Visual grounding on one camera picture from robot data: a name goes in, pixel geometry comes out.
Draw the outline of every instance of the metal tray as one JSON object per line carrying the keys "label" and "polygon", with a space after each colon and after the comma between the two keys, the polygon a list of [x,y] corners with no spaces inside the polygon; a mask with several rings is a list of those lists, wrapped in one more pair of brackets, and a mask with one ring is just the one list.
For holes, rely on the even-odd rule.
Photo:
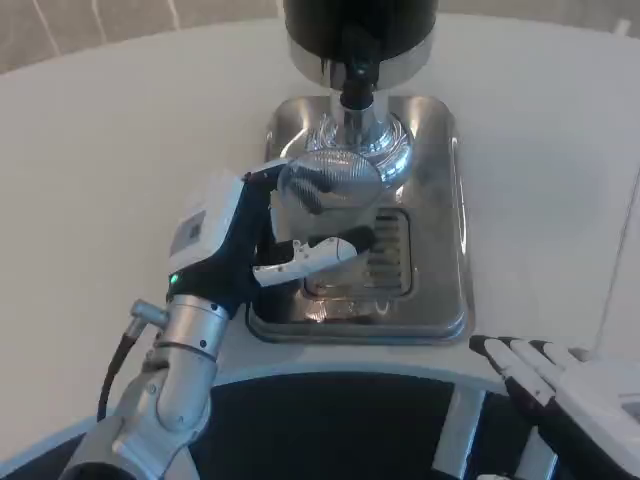
{"label": "metal tray", "polygon": [[[414,164],[409,181],[385,193],[376,221],[380,241],[360,263],[362,281],[345,286],[319,274],[263,289],[247,315],[259,338],[434,344],[459,340],[472,330],[455,120],[430,97],[391,97],[389,108],[414,136]],[[329,97],[280,105],[269,124],[266,159],[301,154],[310,129],[328,112]]]}

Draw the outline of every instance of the grinder base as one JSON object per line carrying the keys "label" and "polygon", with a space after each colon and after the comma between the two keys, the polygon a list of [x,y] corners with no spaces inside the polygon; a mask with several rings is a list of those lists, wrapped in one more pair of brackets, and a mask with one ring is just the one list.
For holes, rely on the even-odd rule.
{"label": "grinder base", "polygon": [[[433,344],[462,339],[472,330],[455,120],[442,102],[430,97],[390,97],[389,110],[414,136],[413,167],[409,180],[385,192],[380,202],[379,242],[366,267],[346,284],[332,281],[329,272],[262,289],[247,317],[258,337]],[[266,159],[302,154],[308,135],[329,112],[329,97],[285,101],[269,124]]]}

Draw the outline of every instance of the robot finger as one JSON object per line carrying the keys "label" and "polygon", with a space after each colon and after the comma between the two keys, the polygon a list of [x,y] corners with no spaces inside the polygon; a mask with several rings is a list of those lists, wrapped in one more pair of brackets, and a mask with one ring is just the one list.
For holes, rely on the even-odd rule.
{"label": "robot finger", "polygon": [[486,357],[502,376],[509,396],[527,415],[537,414],[549,403],[555,391],[507,345],[497,338],[474,335],[469,340],[474,352]]}
{"label": "robot finger", "polygon": [[262,287],[298,280],[327,268],[340,265],[369,250],[375,242],[373,230],[360,226],[332,237],[316,237],[306,244],[290,240],[272,246],[283,263],[256,265],[253,275]]}
{"label": "robot finger", "polygon": [[269,160],[250,172],[247,172],[244,175],[243,180],[246,183],[271,192],[277,188],[278,176],[288,162],[289,159],[287,158]]}
{"label": "robot finger", "polygon": [[558,386],[563,368],[552,363],[544,354],[533,348],[526,340],[518,338],[501,338],[500,340],[511,348],[522,361],[532,367],[549,385],[554,388]]}
{"label": "robot finger", "polygon": [[545,342],[542,340],[532,340],[529,343],[533,348],[542,353],[563,371],[573,365],[581,363],[580,360],[574,357],[567,348],[564,348],[558,344]]}

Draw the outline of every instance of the metal cylinder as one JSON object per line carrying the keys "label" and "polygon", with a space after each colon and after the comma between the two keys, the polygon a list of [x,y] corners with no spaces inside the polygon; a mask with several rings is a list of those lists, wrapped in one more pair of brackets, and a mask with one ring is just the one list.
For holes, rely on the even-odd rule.
{"label": "metal cylinder", "polygon": [[437,0],[284,0],[291,57],[336,90],[363,62],[374,90],[392,87],[427,62],[436,8]]}
{"label": "metal cylinder", "polygon": [[181,346],[216,358],[229,314],[193,295],[176,295],[169,304],[169,324],[156,347]]}
{"label": "metal cylinder", "polygon": [[331,116],[336,122],[335,141],[338,145],[357,148],[371,145],[383,138],[389,128],[389,97],[376,92],[373,103],[362,110],[346,108],[335,90],[330,97]]}

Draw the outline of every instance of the black cable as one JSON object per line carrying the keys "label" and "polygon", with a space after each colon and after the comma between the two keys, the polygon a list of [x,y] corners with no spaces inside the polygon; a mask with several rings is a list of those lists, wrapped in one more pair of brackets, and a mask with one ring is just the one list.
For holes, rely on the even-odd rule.
{"label": "black cable", "polygon": [[136,340],[137,339],[134,337],[122,335],[116,351],[113,352],[113,357],[111,357],[111,362],[109,362],[109,368],[107,368],[107,374],[104,377],[104,382],[102,382],[102,389],[100,390],[100,400],[98,400],[97,415],[98,422],[104,420],[104,418],[107,416],[107,403],[109,401],[109,392],[111,391],[111,385],[113,385],[113,380],[116,378],[116,375],[120,371],[120,368],[127,358],[129,351],[131,351],[131,347],[135,345]]}

